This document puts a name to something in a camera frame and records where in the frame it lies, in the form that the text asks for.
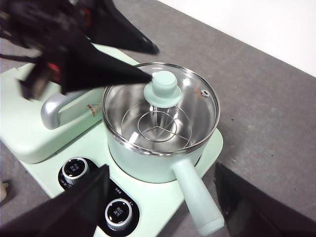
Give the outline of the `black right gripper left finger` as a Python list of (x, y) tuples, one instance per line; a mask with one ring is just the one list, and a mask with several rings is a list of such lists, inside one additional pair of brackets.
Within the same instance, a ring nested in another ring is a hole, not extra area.
[(92, 171), (71, 188), (0, 229), (2, 237), (91, 237), (109, 189), (109, 166)]

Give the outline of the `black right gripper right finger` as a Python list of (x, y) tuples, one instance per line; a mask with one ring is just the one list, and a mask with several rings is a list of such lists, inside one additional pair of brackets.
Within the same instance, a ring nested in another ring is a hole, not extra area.
[(215, 186), (232, 237), (314, 237), (316, 223), (217, 162)]

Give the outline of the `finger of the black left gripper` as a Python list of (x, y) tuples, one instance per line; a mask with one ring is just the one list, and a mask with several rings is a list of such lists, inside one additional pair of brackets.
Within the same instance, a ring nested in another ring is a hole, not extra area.
[(139, 31), (112, 0), (85, 0), (83, 17), (86, 36), (95, 44), (156, 55), (159, 48)]
[(61, 67), (61, 92), (108, 85), (148, 83), (152, 76), (99, 51), (82, 33), (67, 36), (67, 59)]

